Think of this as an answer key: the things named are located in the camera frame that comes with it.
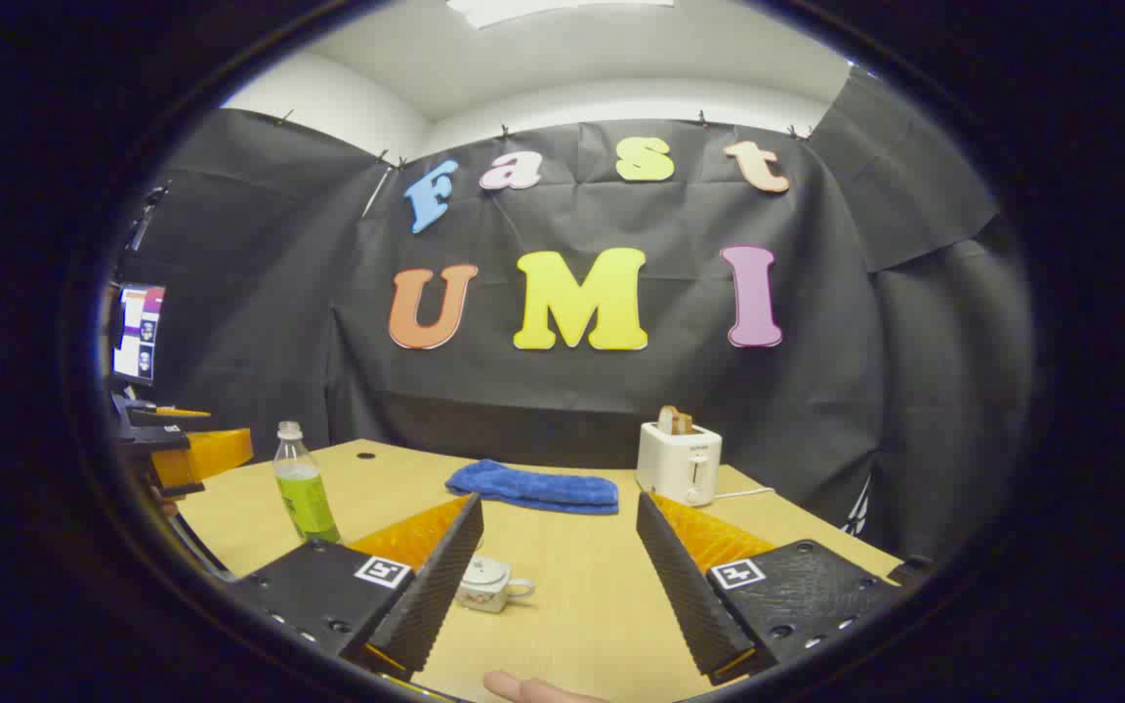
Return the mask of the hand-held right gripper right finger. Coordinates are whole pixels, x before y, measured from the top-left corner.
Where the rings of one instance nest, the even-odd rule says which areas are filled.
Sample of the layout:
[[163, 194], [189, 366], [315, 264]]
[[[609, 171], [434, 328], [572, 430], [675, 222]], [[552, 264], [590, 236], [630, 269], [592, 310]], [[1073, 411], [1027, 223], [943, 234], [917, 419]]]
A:
[[862, 568], [813, 539], [785, 546], [652, 493], [637, 533], [701, 675], [714, 685], [844, 643], [890, 609], [904, 569]]

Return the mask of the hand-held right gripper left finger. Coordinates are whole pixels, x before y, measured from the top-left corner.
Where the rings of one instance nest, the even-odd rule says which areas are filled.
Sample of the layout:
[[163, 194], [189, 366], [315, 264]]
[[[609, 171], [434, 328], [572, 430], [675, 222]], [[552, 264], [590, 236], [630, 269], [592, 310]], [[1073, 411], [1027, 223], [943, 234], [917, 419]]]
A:
[[349, 544], [309, 540], [225, 589], [308, 649], [407, 682], [426, 667], [484, 526], [482, 498], [464, 495]]

